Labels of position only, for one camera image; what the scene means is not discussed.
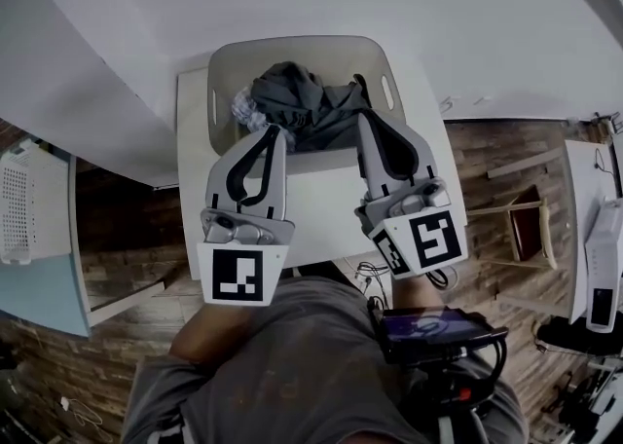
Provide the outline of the light blue table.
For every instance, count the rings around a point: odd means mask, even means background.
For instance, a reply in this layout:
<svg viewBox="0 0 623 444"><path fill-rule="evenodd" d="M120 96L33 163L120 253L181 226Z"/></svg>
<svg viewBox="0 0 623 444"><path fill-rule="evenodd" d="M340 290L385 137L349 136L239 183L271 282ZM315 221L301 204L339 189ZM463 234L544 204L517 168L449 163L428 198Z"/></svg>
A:
<svg viewBox="0 0 623 444"><path fill-rule="evenodd" d="M71 335L91 333L91 310L82 272L76 221L76 161L69 153L38 144L66 161L71 252L27 265L0 262L0 312Z"/></svg>

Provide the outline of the person's right forearm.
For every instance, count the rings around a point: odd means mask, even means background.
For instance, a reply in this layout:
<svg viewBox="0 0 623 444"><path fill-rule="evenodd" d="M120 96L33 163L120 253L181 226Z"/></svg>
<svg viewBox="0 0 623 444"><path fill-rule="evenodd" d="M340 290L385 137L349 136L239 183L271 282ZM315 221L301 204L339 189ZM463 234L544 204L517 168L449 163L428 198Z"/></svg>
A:
<svg viewBox="0 0 623 444"><path fill-rule="evenodd" d="M427 277L405 277L391 283L392 306L395 309L441 308L444 301Z"/></svg>

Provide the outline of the white shelf board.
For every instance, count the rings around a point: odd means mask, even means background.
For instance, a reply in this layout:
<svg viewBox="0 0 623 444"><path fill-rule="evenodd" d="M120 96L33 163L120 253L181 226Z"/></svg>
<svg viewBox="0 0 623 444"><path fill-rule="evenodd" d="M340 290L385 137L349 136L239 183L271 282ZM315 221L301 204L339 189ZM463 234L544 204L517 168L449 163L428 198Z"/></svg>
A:
<svg viewBox="0 0 623 444"><path fill-rule="evenodd" d="M140 305L151 297L165 291L166 286L162 280L143 286L122 298L110 300L96 306L88 313L89 326L94 327L111 317L119 315L132 307Z"/></svg>

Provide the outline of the black chest-mounted phone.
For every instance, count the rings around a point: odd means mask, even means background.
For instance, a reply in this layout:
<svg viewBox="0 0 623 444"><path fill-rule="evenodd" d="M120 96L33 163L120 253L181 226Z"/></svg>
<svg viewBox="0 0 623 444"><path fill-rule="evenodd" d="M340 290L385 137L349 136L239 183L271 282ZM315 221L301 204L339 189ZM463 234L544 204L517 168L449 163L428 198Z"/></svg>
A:
<svg viewBox="0 0 623 444"><path fill-rule="evenodd" d="M448 307L376 311L372 318L386 362L403 367L454 362L508 335L480 314Z"/></svg>

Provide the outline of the white side table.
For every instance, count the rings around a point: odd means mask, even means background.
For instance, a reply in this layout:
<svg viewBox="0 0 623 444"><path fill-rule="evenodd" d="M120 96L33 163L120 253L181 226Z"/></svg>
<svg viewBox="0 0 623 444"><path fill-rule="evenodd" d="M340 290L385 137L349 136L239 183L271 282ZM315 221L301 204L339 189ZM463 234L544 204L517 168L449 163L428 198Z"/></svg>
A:
<svg viewBox="0 0 623 444"><path fill-rule="evenodd" d="M622 199L607 145L567 140L564 168L569 194L572 232L572 299L569 321L587 320L587 260L585 243L606 201Z"/></svg>

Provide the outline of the blue white plaid clothes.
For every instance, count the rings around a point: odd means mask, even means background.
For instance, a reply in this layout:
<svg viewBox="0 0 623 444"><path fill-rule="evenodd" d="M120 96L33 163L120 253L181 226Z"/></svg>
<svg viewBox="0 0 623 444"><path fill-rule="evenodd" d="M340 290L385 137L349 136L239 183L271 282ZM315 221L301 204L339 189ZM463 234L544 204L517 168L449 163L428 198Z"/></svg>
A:
<svg viewBox="0 0 623 444"><path fill-rule="evenodd" d="M266 93L254 92L250 87L239 91L231 104L231 112L237 123L249 132L267 130L271 125L279 127L286 140L289 153L296 150L296 135L286 125L286 113L294 110L291 104Z"/></svg>

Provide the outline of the dark grey garment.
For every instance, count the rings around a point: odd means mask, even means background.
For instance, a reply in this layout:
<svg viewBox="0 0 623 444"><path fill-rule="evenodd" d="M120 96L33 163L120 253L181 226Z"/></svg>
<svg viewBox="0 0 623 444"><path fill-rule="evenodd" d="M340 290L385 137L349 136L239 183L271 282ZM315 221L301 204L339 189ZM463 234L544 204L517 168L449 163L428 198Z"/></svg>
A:
<svg viewBox="0 0 623 444"><path fill-rule="evenodd" d="M285 61L256 78L250 97L267 122L288 135L296 154L352 148L358 114L372 108L360 74L339 86L326 86L306 67Z"/></svg>

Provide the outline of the white appliance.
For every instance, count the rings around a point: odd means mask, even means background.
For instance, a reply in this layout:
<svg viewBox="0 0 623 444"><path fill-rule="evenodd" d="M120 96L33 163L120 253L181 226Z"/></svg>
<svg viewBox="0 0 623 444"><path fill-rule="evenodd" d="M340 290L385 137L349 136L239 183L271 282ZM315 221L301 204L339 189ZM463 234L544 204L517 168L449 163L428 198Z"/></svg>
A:
<svg viewBox="0 0 623 444"><path fill-rule="evenodd" d="M623 277L623 198L602 204L585 243L585 253L586 327L595 333L611 333Z"/></svg>

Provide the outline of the black chest mount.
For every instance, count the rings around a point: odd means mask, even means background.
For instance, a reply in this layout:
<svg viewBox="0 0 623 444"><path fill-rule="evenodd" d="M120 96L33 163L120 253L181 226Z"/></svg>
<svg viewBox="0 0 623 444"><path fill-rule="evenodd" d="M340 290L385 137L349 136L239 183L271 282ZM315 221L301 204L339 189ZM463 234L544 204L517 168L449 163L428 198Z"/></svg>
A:
<svg viewBox="0 0 623 444"><path fill-rule="evenodd" d="M469 444L489 444L479 411L493 397L495 383L504 367L507 334L507 329L498 328L473 339L446 344L399 343L394 349L398 366L426 374L421 386L410 388L399 405L408 422L414 424L417 417L436 420L439 444L457 444L454 423L469 422L472 425L467 432ZM495 365L487 377L475 378L451 371L457 361L489 346L495 349Z"/></svg>

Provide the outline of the white power strip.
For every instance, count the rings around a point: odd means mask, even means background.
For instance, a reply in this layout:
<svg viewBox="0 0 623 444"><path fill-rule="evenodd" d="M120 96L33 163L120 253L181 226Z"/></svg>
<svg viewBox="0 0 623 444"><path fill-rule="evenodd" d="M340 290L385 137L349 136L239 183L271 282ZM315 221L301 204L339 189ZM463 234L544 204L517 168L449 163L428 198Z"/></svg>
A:
<svg viewBox="0 0 623 444"><path fill-rule="evenodd" d="M591 119L591 124L595 126L601 134L623 134L623 113L615 112L613 114L604 116L596 113Z"/></svg>

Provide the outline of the person's left forearm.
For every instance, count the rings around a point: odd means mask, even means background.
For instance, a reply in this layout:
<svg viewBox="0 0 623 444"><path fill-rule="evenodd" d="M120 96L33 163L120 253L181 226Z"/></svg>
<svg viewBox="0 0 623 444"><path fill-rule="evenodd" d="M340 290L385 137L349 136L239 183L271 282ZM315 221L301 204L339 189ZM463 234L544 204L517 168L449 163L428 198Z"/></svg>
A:
<svg viewBox="0 0 623 444"><path fill-rule="evenodd" d="M245 340L254 309L204 304L174 337L169 354L204 366L218 366Z"/></svg>

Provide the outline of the grey plastic laundry basket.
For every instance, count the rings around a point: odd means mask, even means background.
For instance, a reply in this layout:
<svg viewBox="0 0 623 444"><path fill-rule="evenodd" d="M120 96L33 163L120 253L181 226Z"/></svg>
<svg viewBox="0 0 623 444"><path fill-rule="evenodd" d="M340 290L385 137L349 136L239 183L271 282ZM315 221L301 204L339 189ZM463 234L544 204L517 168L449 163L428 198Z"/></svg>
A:
<svg viewBox="0 0 623 444"><path fill-rule="evenodd" d="M290 36L237 42L212 54L207 75L207 131L210 146L221 156L247 131L234 118L235 95L283 61L299 63L326 85L346 83L355 74L367 84L372 107L404 122L402 101L382 47L362 36Z"/></svg>

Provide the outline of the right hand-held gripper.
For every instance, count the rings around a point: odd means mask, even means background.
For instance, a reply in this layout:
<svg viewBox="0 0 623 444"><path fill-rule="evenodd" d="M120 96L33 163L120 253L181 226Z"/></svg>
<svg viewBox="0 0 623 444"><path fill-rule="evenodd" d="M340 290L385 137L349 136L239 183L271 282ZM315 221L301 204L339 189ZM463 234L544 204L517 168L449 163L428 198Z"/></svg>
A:
<svg viewBox="0 0 623 444"><path fill-rule="evenodd" d="M358 154L368 193L355 210L364 235L395 279L425 275L467 257L464 226L432 151L406 123L358 115Z"/></svg>

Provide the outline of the person's grey shirt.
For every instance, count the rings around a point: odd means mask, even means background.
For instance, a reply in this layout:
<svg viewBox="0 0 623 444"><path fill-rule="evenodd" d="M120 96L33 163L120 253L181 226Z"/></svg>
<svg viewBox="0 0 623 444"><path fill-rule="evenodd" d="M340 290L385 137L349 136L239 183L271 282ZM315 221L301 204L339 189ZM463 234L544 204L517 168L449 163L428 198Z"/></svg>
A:
<svg viewBox="0 0 623 444"><path fill-rule="evenodd" d="M386 362L376 311L352 285L285 280L222 364L168 353L141 365L122 444L439 444L436 420L411 424L399 408L426 374ZM485 378L493 367L474 352L451 371ZM501 377L479 416L489 444L528 444L518 398Z"/></svg>

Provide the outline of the white perforated basket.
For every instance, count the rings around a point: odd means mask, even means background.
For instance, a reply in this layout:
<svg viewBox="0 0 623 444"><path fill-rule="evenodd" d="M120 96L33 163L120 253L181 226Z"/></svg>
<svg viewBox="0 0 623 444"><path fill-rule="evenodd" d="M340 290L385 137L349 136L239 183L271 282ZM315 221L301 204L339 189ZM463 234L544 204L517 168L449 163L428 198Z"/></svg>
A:
<svg viewBox="0 0 623 444"><path fill-rule="evenodd" d="M0 262L71 252L68 163L30 139L0 155Z"/></svg>

